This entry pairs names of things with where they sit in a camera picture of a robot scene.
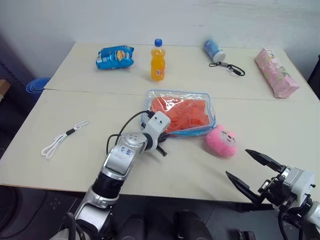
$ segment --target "stuffed toy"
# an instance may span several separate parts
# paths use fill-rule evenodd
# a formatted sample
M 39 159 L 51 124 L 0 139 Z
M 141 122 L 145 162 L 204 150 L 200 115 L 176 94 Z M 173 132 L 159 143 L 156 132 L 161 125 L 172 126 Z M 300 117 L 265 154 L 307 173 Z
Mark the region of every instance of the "stuffed toy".
M 232 157 L 237 152 L 236 136 L 225 130 L 222 125 L 217 125 L 205 136 L 206 143 L 219 155 Z

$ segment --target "table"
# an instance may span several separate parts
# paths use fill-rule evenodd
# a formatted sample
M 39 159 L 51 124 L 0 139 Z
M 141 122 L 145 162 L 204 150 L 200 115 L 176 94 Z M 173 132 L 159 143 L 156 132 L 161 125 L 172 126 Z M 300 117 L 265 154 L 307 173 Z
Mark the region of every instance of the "table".
M 236 175 L 253 191 L 276 172 L 255 162 L 244 149 L 316 172 L 319 180 L 318 102 L 212 98 L 217 123 L 236 133 L 238 152 L 230 159 L 212 155 L 204 137 L 170 138 L 137 159 L 120 193 L 249 202 L 225 175 Z M 143 107 L 144 95 L 45 90 L 0 160 L 0 183 L 85 192 L 106 158 L 106 141 Z M 75 124 L 89 124 L 68 136 L 51 160 L 40 151 Z M 136 118 L 126 132 L 139 131 Z M 312 192 L 320 200 L 319 188 Z
M 161 82 L 150 80 L 151 45 L 134 45 L 134 64 L 126 69 L 98 70 L 98 51 L 118 44 L 76 43 L 46 89 L 141 95 L 150 89 L 204 92 L 213 98 L 318 102 L 318 98 L 283 50 L 279 61 L 300 85 L 288 99 L 276 99 L 254 58 L 260 49 L 224 48 L 225 62 L 245 70 L 245 76 L 232 76 L 224 67 L 209 67 L 202 47 L 164 46 L 166 75 Z

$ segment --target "transparent plastic bag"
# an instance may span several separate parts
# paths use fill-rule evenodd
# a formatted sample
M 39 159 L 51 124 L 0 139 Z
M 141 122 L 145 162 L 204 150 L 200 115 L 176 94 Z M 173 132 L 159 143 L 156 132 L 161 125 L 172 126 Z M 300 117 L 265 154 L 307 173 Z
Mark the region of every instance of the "transparent plastic bag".
M 144 107 L 153 112 L 161 111 L 170 118 L 166 132 L 173 137 L 204 135 L 216 123 L 207 93 L 153 89 L 146 93 Z M 145 114 L 141 121 L 148 122 Z

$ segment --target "plastic bag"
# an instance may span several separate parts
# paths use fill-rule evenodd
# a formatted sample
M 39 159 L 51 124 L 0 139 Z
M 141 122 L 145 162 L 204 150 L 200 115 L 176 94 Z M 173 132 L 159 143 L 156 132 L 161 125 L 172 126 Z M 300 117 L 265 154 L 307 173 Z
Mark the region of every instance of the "plastic bag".
M 98 69 L 122 69 L 134 64 L 132 46 L 121 45 L 101 49 L 95 64 Z
M 191 137 L 208 133 L 216 123 L 207 93 L 171 90 L 150 90 L 146 93 L 145 109 L 161 111 L 171 120 L 166 133 L 173 137 Z M 147 123 L 146 115 L 141 121 Z

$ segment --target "pink tissue box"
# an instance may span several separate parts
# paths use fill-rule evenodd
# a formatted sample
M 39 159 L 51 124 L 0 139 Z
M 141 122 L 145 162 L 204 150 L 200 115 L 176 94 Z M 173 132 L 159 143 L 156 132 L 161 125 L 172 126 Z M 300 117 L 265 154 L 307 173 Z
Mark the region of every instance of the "pink tissue box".
M 280 65 L 272 49 L 263 48 L 255 62 L 273 89 L 276 98 L 287 98 L 299 88 L 296 81 Z

